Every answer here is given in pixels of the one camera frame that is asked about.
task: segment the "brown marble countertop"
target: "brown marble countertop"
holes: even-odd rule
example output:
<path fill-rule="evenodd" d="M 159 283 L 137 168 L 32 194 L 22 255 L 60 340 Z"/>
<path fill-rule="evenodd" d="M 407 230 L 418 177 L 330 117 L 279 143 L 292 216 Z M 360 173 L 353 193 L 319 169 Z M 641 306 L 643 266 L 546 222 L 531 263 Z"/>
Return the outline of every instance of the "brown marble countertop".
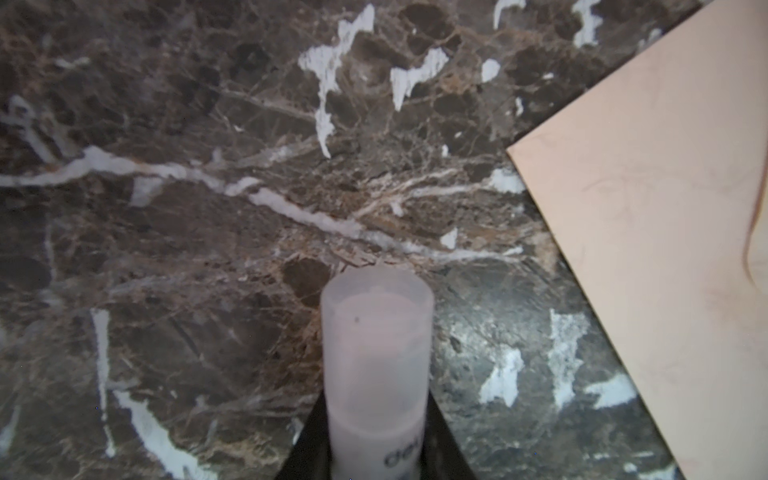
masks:
<path fill-rule="evenodd" d="M 377 263 L 478 478 L 681 478 L 504 149 L 699 7 L 0 2 L 0 478 L 272 478 Z"/>

